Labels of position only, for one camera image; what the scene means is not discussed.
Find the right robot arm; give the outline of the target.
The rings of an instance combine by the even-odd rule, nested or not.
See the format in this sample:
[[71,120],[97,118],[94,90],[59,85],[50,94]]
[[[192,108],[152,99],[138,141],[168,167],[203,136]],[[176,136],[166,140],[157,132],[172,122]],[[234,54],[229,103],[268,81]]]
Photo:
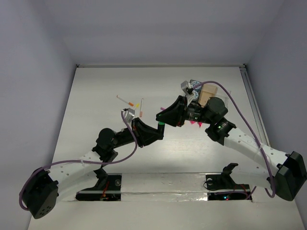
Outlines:
[[178,96],[176,101],[159,112],[156,120],[173,127],[181,127],[185,121],[208,124],[208,137],[222,146],[236,150],[258,164],[259,168],[240,172],[237,163],[229,171],[223,170],[221,183],[231,188],[238,184],[253,184],[271,189],[283,200],[293,201],[307,180],[307,170],[301,154],[285,153],[271,148],[245,134],[224,116],[228,112],[222,99],[210,98],[204,107],[187,104],[186,97]]

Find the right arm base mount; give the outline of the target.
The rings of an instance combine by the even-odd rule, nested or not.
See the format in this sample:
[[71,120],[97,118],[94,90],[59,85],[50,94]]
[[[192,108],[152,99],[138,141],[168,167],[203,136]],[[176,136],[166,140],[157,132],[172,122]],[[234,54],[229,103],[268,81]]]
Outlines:
[[230,177],[237,163],[225,166],[221,173],[208,174],[203,187],[208,191],[209,201],[251,200],[248,184],[236,184]]

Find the blue white round jar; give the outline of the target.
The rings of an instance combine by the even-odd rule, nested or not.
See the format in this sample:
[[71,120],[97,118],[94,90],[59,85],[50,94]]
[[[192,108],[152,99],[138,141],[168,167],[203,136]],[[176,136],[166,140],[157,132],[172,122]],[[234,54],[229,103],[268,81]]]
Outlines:
[[197,80],[191,80],[191,81],[190,81],[190,84],[191,84],[192,88],[194,88],[195,86],[199,85],[200,82],[197,81]]

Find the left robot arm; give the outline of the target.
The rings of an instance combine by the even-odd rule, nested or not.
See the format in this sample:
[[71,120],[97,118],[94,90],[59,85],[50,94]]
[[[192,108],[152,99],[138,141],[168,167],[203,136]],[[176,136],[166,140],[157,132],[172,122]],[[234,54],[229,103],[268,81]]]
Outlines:
[[76,160],[54,162],[33,171],[19,193],[19,205],[29,211],[35,219],[48,214],[71,190],[73,184],[79,182],[84,175],[94,172],[89,183],[95,189],[106,185],[107,174],[103,170],[106,165],[117,164],[127,160],[131,155],[117,161],[116,148],[135,144],[135,148],[148,146],[164,137],[164,123],[157,128],[146,125],[139,118],[132,120],[126,128],[116,132],[110,128],[102,129],[91,151]]

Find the black green highlighter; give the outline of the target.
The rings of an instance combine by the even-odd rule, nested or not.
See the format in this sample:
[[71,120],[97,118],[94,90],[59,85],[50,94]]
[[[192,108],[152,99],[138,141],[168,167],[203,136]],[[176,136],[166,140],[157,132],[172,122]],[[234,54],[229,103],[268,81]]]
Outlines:
[[162,125],[162,126],[158,125],[157,130],[159,131],[159,134],[163,136],[164,130],[165,130],[165,125]]

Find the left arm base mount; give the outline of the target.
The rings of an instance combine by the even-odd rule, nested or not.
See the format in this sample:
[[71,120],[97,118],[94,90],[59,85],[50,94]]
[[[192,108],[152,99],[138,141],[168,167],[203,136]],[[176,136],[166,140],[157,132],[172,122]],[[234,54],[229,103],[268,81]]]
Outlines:
[[95,170],[94,173],[97,178],[96,184],[77,192],[75,199],[78,201],[120,201],[122,175],[109,175],[103,168]]

